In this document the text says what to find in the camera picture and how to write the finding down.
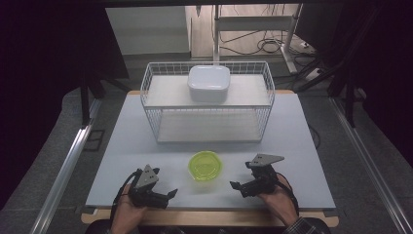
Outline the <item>person's right hand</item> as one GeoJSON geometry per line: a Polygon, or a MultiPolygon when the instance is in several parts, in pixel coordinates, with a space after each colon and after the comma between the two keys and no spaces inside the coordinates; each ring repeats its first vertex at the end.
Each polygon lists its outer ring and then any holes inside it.
{"type": "Polygon", "coordinates": [[[279,219],[285,227],[292,225],[298,214],[288,193],[277,186],[272,194],[259,194],[258,197],[266,204],[270,213],[279,219]]]}

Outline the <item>white cabinet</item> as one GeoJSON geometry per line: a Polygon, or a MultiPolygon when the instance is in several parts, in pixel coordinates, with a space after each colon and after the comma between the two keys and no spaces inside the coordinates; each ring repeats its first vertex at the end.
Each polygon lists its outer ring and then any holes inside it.
{"type": "Polygon", "coordinates": [[[106,8],[123,55],[189,53],[185,8],[106,8]]]}

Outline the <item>person's left hand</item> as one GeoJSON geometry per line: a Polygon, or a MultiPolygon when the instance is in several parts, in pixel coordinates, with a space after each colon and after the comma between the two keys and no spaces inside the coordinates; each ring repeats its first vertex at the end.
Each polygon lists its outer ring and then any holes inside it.
{"type": "Polygon", "coordinates": [[[129,197],[129,190],[130,185],[127,184],[118,201],[111,228],[114,227],[132,230],[138,226],[148,211],[147,207],[136,207],[132,203],[129,197]]]}

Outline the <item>aluminium rail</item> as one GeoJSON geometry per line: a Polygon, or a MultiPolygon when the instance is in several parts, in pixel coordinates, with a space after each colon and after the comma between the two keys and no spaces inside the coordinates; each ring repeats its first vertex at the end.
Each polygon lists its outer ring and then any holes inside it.
{"type": "Polygon", "coordinates": [[[55,182],[43,204],[29,234],[46,234],[56,213],[57,206],[63,196],[67,184],[73,174],[83,147],[91,132],[92,126],[80,129],[66,155],[65,160],[56,176],[55,182]]]}
{"type": "Polygon", "coordinates": [[[364,142],[360,138],[355,127],[352,127],[346,119],[344,107],[334,97],[329,99],[334,112],[337,115],[342,127],[344,128],[350,142],[352,143],[358,158],[364,166],[370,180],[372,181],[379,197],[381,198],[390,218],[392,219],[399,234],[413,234],[413,225],[411,224],[406,212],[398,202],[396,196],[391,191],[389,185],[385,182],[384,176],[376,166],[370,152],[367,150],[364,142]]]}

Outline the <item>white metal desk frame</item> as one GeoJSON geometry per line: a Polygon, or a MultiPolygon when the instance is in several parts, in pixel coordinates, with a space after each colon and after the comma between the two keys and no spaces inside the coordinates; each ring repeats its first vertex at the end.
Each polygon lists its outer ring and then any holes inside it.
{"type": "Polygon", "coordinates": [[[256,31],[278,30],[286,31],[286,40],[281,45],[281,52],[290,74],[298,71],[291,57],[289,48],[294,35],[302,5],[299,4],[291,16],[264,16],[264,17],[221,17],[219,6],[214,6],[213,17],[213,60],[219,61],[219,32],[220,31],[256,31]]]}

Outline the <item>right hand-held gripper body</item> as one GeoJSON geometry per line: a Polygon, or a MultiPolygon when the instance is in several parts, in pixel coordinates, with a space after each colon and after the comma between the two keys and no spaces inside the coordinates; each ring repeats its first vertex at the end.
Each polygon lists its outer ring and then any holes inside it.
{"type": "Polygon", "coordinates": [[[244,197],[253,197],[258,194],[270,194],[275,190],[278,181],[273,164],[283,160],[282,156],[257,154],[251,161],[253,181],[242,184],[241,193],[244,197]]]}

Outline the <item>white square lidded container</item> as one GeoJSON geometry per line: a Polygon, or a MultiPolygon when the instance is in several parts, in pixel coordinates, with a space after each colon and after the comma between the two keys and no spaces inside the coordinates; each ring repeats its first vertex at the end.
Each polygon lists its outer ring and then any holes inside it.
{"type": "Polygon", "coordinates": [[[230,70],[222,65],[195,65],[188,75],[187,86],[195,102],[224,102],[228,95],[230,70]]]}

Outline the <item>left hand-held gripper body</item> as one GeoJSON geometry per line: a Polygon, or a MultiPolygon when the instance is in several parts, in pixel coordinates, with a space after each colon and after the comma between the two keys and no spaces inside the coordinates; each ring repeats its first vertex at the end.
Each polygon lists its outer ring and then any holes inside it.
{"type": "Polygon", "coordinates": [[[136,176],[132,180],[129,190],[129,197],[136,207],[165,209],[168,206],[169,198],[167,195],[153,191],[158,180],[158,176],[150,165],[146,165],[143,170],[136,171],[136,176]]]}

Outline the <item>white wire basket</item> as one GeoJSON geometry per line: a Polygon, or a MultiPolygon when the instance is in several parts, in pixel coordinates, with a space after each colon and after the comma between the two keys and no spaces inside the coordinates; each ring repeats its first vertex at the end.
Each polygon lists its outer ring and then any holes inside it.
{"type": "Polygon", "coordinates": [[[158,142],[259,142],[275,100],[265,61],[150,62],[140,99],[158,142]],[[187,79],[195,65],[222,65],[231,82],[224,102],[191,100],[187,79]]]}

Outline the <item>white power strip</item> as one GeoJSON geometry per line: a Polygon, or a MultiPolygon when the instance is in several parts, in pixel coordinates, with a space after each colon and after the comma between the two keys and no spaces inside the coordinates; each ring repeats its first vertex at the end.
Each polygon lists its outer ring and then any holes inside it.
{"type": "Polygon", "coordinates": [[[322,74],[322,69],[321,68],[315,68],[313,71],[311,71],[306,77],[305,79],[307,81],[311,81],[313,79],[315,79],[316,77],[318,77],[319,75],[322,74]]]}

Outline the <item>black metal stand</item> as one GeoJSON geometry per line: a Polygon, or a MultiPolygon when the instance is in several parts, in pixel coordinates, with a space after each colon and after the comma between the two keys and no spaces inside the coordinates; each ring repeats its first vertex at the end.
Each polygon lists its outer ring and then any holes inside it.
{"type": "Polygon", "coordinates": [[[321,60],[323,64],[326,64],[325,61],[329,60],[327,68],[313,80],[295,89],[295,92],[303,93],[331,78],[331,82],[326,90],[327,94],[332,98],[337,98],[345,90],[344,114],[352,127],[355,125],[353,113],[356,100],[355,67],[357,53],[377,18],[381,6],[374,2],[369,2],[366,6],[357,8],[361,10],[357,14],[352,12],[343,16],[344,22],[348,22],[349,27],[345,30],[341,39],[327,50],[327,56],[321,60]]]}
{"type": "Polygon", "coordinates": [[[82,128],[85,129],[92,121],[90,112],[89,93],[92,93],[94,98],[102,99],[105,97],[105,90],[101,84],[101,80],[110,85],[128,93],[131,88],[122,84],[117,79],[104,74],[102,71],[84,68],[79,76],[80,93],[81,93],[81,110],[82,110],[82,128]]]}

